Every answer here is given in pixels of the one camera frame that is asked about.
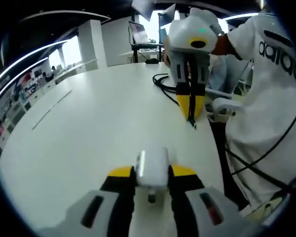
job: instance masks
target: ceiling light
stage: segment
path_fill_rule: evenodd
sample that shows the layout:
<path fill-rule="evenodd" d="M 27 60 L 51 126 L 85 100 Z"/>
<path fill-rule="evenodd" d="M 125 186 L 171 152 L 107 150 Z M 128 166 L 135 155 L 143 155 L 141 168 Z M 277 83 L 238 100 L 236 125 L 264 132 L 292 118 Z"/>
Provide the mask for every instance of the ceiling light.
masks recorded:
<path fill-rule="evenodd" d="M 13 68 L 15 65 L 17 65 L 18 63 L 20 63 L 21 61 L 23 61 L 24 59 L 26 59 L 27 57 L 29 57 L 29 56 L 31 56 L 31 55 L 33 55 L 33 54 L 35 54 L 35 53 L 37 53 L 37 52 L 39 52 L 39 51 L 41 51 L 41 50 L 43 50 L 43 49 L 46 49 L 46 48 L 48 48 L 48 47 L 51 47 L 51 46 L 54 46 L 54 45 L 57 45 L 57 44 L 60 44 L 60 43 L 65 43 L 65 42 L 67 42 L 68 40 L 62 40 L 62 41 L 58 41 L 58 42 L 55 42 L 55 43 L 51 43 L 51 44 L 49 44 L 49 45 L 46 45 L 46 46 L 44 46 L 44 47 L 41 47 L 41 48 L 38 48 L 38 49 L 36 49 L 36 50 L 34 50 L 34 51 L 32 51 L 32 52 L 30 52 L 30 53 L 28 53 L 28 54 L 26 54 L 26 55 L 24 55 L 23 57 L 21 57 L 21 58 L 19 58 L 18 60 L 16 60 L 14 63 L 12 63 L 9 67 L 7 67 L 1 74 L 0 74 L 0 79 L 11 69 L 11 68 Z"/>
<path fill-rule="evenodd" d="M 27 72 L 29 69 L 33 68 L 34 66 L 36 66 L 37 64 L 45 61 L 46 59 L 48 59 L 48 57 L 43 58 L 42 60 L 39 60 L 38 62 L 30 65 L 28 68 L 24 69 L 22 72 L 20 72 L 18 75 L 16 75 L 11 81 L 8 82 L 7 85 L 5 85 L 5 87 L 0 91 L 0 96 L 6 91 L 6 89 L 16 80 L 18 79 L 23 73 Z"/>
<path fill-rule="evenodd" d="M 96 16 L 96 17 L 103 17 L 103 18 L 105 18 L 107 20 L 111 20 L 110 17 L 100 15 L 100 14 L 97 14 L 97 13 L 93 13 L 93 12 L 77 11 L 77 10 L 55 10 L 55 11 L 39 12 L 37 14 L 33 14 L 33 15 L 25 17 L 22 21 L 25 21 L 25 20 L 28 20 L 28 19 L 31 19 L 31 18 L 34 18 L 34 17 L 38 17 L 38 16 L 44 16 L 44 15 L 50 15 L 50 14 L 59 14 L 59 13 L 85 14 L 85 15 L 91 15 L 91 16 Z"/>
<path fill-rule="evenodd" d="M 221 26 L 222 31 L 227 34 L 229 32 L 229 26 L 228 23 L 225 20 L 222 20 L 220 18 L 218 19 L 218 24 Z"/>
<path fill-rule="evenodd" d="M 228 21 L 232 19 L 237 19 L 237 18 L 242 18 L 242 17 L 251 17 L 251 16 L 256 16 L 258 13 L 246 13 L 246 14 L 240 14 L 240 15 L 235 15 L 235 16 L 229 16 L 226 18 L 223 18 L 223 20 Z"/>
<path fill-rule="evenodd" d="M 265 6 L 265 4 L 264 4 L 264 0 L 260 0 L 260 7 L 261 7 L 261 9 L 263 9 L 264 6 Z"/>

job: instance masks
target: white round table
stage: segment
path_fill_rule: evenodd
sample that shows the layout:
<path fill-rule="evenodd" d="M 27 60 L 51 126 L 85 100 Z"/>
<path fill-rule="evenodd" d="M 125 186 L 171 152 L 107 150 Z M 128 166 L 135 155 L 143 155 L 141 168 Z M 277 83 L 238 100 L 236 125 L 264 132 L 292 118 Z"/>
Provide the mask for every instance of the white round table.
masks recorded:
<path fill-rule="evenodd" d="M 206 111 L 194 130 L 152 82 L 153 75 L 167 72 L 160 63 L 78 74 L 22 117 L 1 155 L 0 179 L 35 231 L 57 226 L 73 203 L 99 189 L 112 169 L 135 165 L 138 152 L 150 144 L 167 147 L 172 162 L 192 167 L 205 186 L 223 192 Z M 142 192 L 136 190 L 130 236 L 162 236 L 161 224 L 172 217 L 170 199 L 149 205 Z"/>

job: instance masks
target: robotic arm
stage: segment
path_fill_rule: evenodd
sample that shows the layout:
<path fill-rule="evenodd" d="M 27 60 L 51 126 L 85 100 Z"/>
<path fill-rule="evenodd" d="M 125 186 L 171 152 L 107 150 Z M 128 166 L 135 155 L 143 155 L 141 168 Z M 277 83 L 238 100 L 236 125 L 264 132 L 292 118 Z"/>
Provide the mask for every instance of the robotic arm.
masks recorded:
<path fill-rule="evenodd" d="M 210 11 L 191 8 L 186 19 L 173 21 L 169 32 L 171 75 L 184 117 L 196 128 L 195 117 L 202 108 L 209 77 L 209 54 L 221 33 L 217 17 Z M 188 80 L 190 66 L 191 82 Z"/>
<path fill-rule="evenodd" d="M 205 188 L 193 169 L 173 164 L 165 174 L 178 237 L 249 237 L 259 231 L 222 193 Z M 39 235 L 128 237 L 137 181 L 133 166 L 112 170 L 100 190 L 88 192 L 68 208 L 63 222 Z"/>

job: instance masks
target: monitor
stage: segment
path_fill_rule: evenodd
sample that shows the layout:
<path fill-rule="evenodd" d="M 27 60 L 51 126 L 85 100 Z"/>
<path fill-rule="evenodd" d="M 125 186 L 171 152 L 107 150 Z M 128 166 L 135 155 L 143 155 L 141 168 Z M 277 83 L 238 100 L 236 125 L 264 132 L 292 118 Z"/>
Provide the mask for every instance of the monitor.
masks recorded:
<path fill-rule="evenodd" d="M 139 12 L 146 20 L 150 21 L 156 0 L 133 0 L 132 8 Z"/>
<path fill-rule="evenodd" d="M 130 21 L 129 26 L 136 44 L 149 43 L 149 39 L 143 25 Z"/>
<path fill-rule="evenodd" d="M 36 78 L 38 78 L 41 74 L 42 74 L 41 69 L 38 69 L 37 71 L 34 72 L 34 76 L 35 76 Z"/>
<path fill-rule="evenodd" d="M 164 40 L 167 38 L 167 31 L 166 29 L 160 30 L 160 42 L 164 43 Z"/>
<path fill-rule="evenodd" d="M 173 21 L 175 11 L 176 11 L 176 4 L 173 4 L 159 14 L 160 27 L 165 26 Z"/>

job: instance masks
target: white pillar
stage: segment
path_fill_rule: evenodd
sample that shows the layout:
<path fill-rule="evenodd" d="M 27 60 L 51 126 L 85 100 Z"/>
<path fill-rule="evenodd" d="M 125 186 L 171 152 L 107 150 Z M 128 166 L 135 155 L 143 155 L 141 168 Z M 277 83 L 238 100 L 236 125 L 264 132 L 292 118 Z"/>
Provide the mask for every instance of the white pillar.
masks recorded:
<path fill-rule="evenodd" d="M 60 57 L 60 61 L 61 61 L 61 66 L 62 66 L 63 69 L 65 69 L 66 64 L 65 64 L 65 57 L 64 57 L 63 48 L 60 47 L 58 50 L 59 50 L 59 57 Z"/>
<path fill-rule="evenodd" d="M 100 21 L 90 20 L 79 26 L 79 47 L 84 63 L 98 59 L 95 63 L 85 65 L 87 71 L 107 67 L 104 53 L 102 30 Z"/>

